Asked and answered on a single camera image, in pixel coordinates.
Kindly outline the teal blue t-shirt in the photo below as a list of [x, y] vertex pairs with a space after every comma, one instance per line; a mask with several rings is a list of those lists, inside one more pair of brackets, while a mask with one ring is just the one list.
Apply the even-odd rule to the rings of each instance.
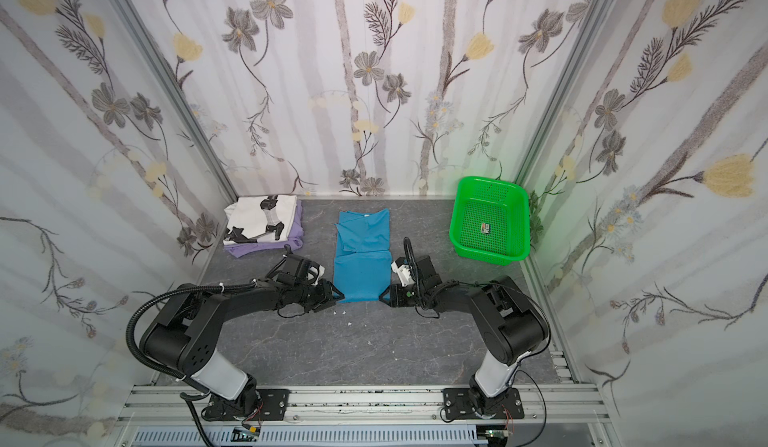
[[346, 303], [377, 301], [391, 282], [390, 211], [342, 211], [335, 227], [334, 286]]

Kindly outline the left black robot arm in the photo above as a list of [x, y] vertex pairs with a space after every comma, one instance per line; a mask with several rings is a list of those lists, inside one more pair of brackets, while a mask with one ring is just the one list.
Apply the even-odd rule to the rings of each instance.
[[226, 415], [246, 418], [265, 401], [254, 377], [219, 352], [224, 324], [292, 305], [302, 314], [315, 313], [344, 299], [320, 264], [287, 253], [246, 283], [183, 284], [152, 298], [129, 319], [126, 345], [144, 366], [208, 394]]

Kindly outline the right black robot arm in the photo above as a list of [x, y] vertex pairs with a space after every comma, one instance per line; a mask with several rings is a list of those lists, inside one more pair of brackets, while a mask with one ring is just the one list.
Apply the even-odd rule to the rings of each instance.
[[412, 308], [435, 318], [448, 312], [471, 315], [486, 347], [480, 368], [467, 388], [443, 391], [446, 422], [472, 417], [523, 417], [514, 376], [522, 362], [543, 353], [551, 341], [551, 327], [538, 304], [508, 276], [485, 283], [442, 280], [431, 259], [399, 258], [393, 264], [398, 281], [379, 301], [391, 308]]

